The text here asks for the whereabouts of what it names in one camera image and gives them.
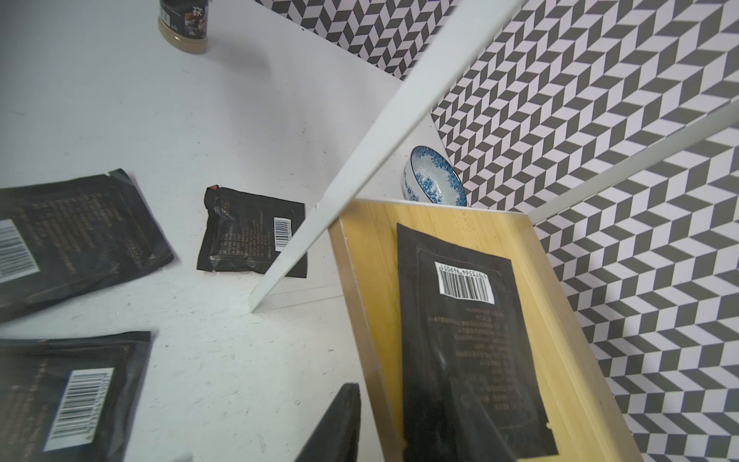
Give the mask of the black tea bag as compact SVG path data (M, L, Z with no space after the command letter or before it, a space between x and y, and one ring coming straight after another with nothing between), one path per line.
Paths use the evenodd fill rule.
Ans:
M152 340L2 341L2 460L123 460Z
M396 228L406 461L552 456L510 260Z

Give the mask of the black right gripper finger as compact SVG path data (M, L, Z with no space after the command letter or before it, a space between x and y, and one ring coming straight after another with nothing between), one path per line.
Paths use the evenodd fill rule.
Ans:
M345 383L328 406L296 462L355 462L361 432L358 383Z

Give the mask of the red tea bag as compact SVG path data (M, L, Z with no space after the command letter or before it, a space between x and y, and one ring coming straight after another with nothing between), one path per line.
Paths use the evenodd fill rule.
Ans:
M196 269L212 273L268 271L305 221L305 205L214 185Z

